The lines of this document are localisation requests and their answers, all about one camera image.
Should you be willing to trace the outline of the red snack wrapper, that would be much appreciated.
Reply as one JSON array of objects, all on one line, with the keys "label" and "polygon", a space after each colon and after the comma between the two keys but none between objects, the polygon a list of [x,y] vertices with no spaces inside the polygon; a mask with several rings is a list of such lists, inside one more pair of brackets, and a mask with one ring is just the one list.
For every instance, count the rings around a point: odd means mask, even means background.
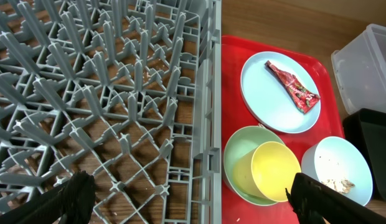
[{"label": "red snack wrapper", "polygon": [[295,75],[284,70],[280,70],[269,60],[265,63],[265,65],[273,72],[274,75],[276,75],[277,79],[293,100],[297,109],[303,114],[308,113],[320,101],[320,96],[304,87]]}]

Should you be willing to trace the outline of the rice and peanut leftovers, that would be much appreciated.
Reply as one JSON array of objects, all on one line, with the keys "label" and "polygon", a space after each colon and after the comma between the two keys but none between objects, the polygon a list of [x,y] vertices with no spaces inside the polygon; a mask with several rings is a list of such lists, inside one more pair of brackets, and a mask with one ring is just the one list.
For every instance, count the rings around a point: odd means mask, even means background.
[{"label": "rice and peanut leftovers", "polygon": [[321,183],[335,190],[336,192],[339,192],[340,194],[348,194],[351,189],[355,187],[355,184],[347,179],[327,179]]}]

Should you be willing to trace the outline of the red plastic tray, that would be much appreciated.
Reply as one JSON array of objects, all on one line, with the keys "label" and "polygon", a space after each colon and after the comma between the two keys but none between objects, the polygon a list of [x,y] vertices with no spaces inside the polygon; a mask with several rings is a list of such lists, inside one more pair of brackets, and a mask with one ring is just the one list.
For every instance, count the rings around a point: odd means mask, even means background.
[{"label": "red plastic tray", "polygon": [[[278,133],[281,140],[302,158],[305,150],[328,136],[343,137],[331,79],[325,66],[317,59],[298,52],[242,39],[232,35],[222,37],[222,145],[230,136],[245,126],[256,126],[258,120],[245,106],[240,91],[243,64],[255,53],[275,51],[297,61],[314,80],[321,96],[321,112],[317,123],[300,134]],[[298,219],[287,202],[268,207],[246,202],[227,184],[222,185],[222,223],[297,223]]]}]

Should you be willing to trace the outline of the light blue plate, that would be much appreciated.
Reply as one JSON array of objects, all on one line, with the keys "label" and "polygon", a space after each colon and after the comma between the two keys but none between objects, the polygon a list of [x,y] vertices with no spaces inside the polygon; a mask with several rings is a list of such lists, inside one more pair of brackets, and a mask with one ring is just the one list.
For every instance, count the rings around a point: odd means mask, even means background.
[{"label": "light blue plate", "polygon": [[311,129],[319,119],[321,103],[316,103],[306,114],[300,112],[266,65],[267,61],[295,75],[305,88],[319,94],[313,78],[297,61],[281,53],[265,51],[252,55],[242,68],[240,89],[246,106],[259,121],[276,131],[296,134]]}]

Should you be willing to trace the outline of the yellow plastic cup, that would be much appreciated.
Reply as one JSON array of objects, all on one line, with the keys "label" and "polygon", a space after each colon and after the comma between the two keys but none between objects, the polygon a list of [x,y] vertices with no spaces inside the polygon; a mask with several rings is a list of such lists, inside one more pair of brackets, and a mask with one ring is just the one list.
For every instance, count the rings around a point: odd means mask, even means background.
[{"label": "yellow plastic cup", "polygon": [[233,167],[233,181],[244,193],[285,202],[301,166],[295,154],[284,144],[268,141],[242,156]]}]

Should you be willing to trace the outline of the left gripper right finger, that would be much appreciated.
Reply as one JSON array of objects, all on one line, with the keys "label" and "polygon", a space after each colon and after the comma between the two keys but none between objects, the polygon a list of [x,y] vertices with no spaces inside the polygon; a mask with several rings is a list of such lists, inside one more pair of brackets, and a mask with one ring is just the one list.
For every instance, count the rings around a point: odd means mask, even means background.
[{"label": "left gripper right finger", "polygon": [[286,195],[300,224],[386,224],[385,217],[303,173],[295,175],[291,190],[287,190]]}]

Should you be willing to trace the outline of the black waste tray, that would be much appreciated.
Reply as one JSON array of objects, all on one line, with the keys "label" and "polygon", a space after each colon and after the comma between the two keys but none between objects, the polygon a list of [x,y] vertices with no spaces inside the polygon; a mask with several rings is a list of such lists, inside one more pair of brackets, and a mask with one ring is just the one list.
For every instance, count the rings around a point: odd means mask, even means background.
[{"label": "black waste tray", "polygon": [[363,108],[342,122],[345,138],[363,155],[376,196],[386,201],[386,113]]}]

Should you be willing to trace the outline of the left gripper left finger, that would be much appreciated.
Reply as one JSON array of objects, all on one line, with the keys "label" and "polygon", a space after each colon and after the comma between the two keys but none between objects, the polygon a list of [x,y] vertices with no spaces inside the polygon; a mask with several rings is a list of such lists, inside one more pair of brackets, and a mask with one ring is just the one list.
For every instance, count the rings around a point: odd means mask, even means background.
[{"label": "left gripper left finger", "polygon": [[0,216],[2,224],[89,223],[95,205],[95,179],[85,171]]}]

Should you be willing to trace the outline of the clear plastic bin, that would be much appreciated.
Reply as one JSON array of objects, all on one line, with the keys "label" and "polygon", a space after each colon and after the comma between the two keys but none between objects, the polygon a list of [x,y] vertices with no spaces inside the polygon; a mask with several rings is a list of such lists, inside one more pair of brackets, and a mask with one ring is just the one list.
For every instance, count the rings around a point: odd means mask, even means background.
[{"label": "clear plastic bin", "polygon": [[386,27],[369,24],[331,55],[336,83],[346,111],[362,108],[386,113]]}]

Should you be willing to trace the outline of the light blue bowl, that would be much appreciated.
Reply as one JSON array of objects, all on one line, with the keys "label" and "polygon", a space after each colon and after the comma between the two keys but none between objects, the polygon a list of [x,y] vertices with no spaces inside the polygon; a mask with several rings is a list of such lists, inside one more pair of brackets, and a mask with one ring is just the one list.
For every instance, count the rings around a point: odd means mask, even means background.
[{"label": "light blue bowl", "polygon": [[301,160],[302,173],[318,182],[327,179],[347,179],[355,187],[341,194],[365,206],[373,193],[369,166],[359,150],[343,138],[326,137],[309,148]]}]

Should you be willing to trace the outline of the light green bowl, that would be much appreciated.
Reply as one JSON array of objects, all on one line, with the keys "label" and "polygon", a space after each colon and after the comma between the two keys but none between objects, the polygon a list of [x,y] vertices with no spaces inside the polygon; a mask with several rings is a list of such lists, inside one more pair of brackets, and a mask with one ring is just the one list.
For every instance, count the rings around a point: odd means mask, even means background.
[{"label": "light green bowl", "polygon": [[246,126],[231,135],[222,153],[222,180],[226,186],[244,201],[262,207],[272,206],[277,204],[277,202],[242,192],[233,180],[233,167],[245,154],[268,141],[275,141],[285,145],[284,142],[269,129],[261,126]]}]

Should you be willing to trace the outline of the grey dishwasher rack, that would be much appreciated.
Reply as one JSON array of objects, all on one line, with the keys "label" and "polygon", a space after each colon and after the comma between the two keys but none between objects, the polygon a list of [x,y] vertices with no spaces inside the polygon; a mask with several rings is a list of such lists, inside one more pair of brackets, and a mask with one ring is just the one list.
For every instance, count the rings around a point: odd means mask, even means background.
[{"label": "grey dishwasher rack", "polygon": [[0,223],[220,223],[220,1],[0,0]]}]

